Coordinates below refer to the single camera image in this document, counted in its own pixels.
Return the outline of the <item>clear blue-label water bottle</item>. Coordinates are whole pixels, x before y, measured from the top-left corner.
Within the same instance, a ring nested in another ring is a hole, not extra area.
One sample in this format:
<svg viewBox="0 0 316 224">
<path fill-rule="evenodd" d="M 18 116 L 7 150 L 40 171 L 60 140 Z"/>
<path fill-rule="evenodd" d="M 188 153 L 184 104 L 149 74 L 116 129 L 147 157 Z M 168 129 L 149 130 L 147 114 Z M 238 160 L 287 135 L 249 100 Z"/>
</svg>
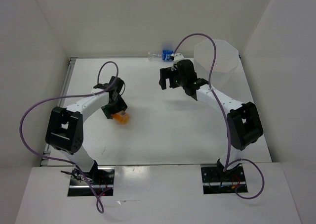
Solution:
<svg viewBox="0 0 316 224">
<path fill-rule="evenodd" d="M 174 51 L 173 50 L 162 50 L 159 52 L 149 52 L 148 53 L 148 60 L 149 61 L 164 61 L 164 62 L 170 62 L 174 60 Z"/>
</svg>

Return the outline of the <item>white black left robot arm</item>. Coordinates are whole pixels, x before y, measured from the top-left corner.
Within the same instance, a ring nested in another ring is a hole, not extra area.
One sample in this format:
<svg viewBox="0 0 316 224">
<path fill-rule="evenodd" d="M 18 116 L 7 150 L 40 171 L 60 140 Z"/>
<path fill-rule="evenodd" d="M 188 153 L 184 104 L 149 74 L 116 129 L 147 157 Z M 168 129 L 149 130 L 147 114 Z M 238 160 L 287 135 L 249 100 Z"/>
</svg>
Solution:
<svg viewBox="0 0 316 224">
<path fill-rule="evenodd" d="M 112 76 L 108 83 L 97 83 L 89 96 L 64 108 L 56 106 L 51 111 L 45 141 L 78 166 L 74 175 L 82 170 L 80 177 L 87 184 L 104 179 L 106 173 L 98 169 L 97 162 L 83 147 L 83 124 L 99 109 L 107 119 L 127 124 L 130 115 L 120 94 L 124 87 L 122 79 Z"/>
</svg>

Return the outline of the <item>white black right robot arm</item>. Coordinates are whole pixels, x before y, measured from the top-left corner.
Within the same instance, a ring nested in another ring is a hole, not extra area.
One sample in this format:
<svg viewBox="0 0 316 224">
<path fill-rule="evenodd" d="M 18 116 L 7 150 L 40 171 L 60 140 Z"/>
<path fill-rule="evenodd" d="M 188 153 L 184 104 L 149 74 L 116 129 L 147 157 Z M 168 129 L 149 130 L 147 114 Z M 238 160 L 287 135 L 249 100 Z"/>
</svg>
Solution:
<svg viewBox="0 0 316 224">
<path fill-rule="evenodd" d="M 199 78 L 189 59 L 181 59 L 171 67 L 160 69 L 159 85 L 162 90 L 167 89 L 166 81 L 169 81 L 170 88 L 181 87 L 186 95 L 219 111 L 223 116 L 228 148 L 216 163 L 216 174 L 220 180 L 228 181 L 242 160 L 241 152 L 264 133 L 256 105 L 235 100 L 217 90 L 206 79 Z"/>
</svg>

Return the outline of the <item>translucent white plastic bin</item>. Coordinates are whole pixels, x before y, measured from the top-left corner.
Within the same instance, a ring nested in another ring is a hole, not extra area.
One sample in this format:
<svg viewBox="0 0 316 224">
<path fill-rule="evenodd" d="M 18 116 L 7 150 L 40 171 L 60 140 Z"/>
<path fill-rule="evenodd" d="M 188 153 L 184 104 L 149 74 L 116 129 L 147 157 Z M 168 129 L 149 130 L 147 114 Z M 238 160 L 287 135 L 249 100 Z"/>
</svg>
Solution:
<svg viewBox="0 0 316 224">
<path fill-rule="evenodd" d="M 193 64 L 199 78 L 208 80 L 216 88 L 223 86 L 241 65 L 239 52 L 224 40 L 206 39 L 195 46 Z"/>
</svg>

